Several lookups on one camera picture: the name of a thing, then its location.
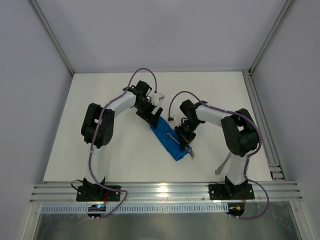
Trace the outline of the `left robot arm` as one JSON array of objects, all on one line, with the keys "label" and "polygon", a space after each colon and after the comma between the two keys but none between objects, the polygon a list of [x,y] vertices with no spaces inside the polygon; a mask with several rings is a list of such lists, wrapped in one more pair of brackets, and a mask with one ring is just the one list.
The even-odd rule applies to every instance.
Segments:
[{"label": "left robot arm", "polygon": [[106,174],[103,173],[106,146],[109,144],[114,133],[116,117],[129,108],[136,108],[136,115],[152,127],[157,127],[163,109],[160,107],[155,113],[157,104],[164,100],[165,96],[154,92],[144,81],[137,85],[125,87],[119,96],[115,97],[106,105],[91,103],[86,111],[81,135],[84,142],[89,145],[88,174],[86,179],[97,185],[103,185]]}]

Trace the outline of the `silver table knife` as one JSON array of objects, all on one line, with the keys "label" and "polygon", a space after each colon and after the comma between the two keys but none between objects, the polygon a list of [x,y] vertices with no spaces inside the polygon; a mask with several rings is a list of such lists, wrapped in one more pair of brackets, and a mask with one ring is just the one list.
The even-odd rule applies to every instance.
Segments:
[{"label": "silver table knife", "polygon": [[215,170],[215,172],[214,172],[215,175],[219,176],[221,174],[222,170],[224,169],[227,162],[230,160],[231,156],[232,156],[232,153],[229,152],[229,154],[227,155],[225,160],[222,162],[222,164]]}]

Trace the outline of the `silver fork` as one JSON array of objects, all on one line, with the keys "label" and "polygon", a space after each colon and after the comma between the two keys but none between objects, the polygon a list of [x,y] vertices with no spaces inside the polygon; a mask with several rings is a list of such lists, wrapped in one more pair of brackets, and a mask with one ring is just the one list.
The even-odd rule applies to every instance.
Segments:
[{"label": "silver fork", "polygon": [[[167,133],[167,136],[168,136],[169,138],[171,138],[173,141],[175,141],[178,145],[180,145],[180,143],[178,142],[178,140],[175,139],[172,134]],[[185,150],[190,154],[190,156],[191,156],[192,159],[195,158],[195,154],[194,154],[194,152],[193,152],[193,150],[192,150],[191,147],[187,146],[187,147],[185,147]]]}]

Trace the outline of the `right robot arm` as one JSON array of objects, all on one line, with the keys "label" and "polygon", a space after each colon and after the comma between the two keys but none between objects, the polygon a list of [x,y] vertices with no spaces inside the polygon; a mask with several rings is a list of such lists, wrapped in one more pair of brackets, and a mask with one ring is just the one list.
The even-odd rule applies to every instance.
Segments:
[{"label": "right robot arm", "polygon": [[206,102],[182,102],[180,110],[186,119],[174,128],[181,149],[185,149],[196,138],[195,130],[200,124],[210,123],[221,127],[227,156],[231,160],[229,170],[221,185],[220,197],[239,199],[249,192],[251,185],[247,177],[250,157],[262,146],[262,137],[247,109],[227,111],[207,105]]}]

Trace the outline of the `blue satin napkin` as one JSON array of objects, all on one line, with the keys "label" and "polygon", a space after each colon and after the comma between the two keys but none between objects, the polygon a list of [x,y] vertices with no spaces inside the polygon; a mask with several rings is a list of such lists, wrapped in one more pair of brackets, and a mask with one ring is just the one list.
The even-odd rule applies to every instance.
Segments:
[{"label": "blue satin napkin", "polygon": [[150,128],[162,146],[176,162],[183,159],[186,155],[190,155],[185,149],[181,150],[180,145],[167,136],[167,133],[170,133],[178,140],[178,135],[162,116],[159,118],[157,127],[151,125]]}]

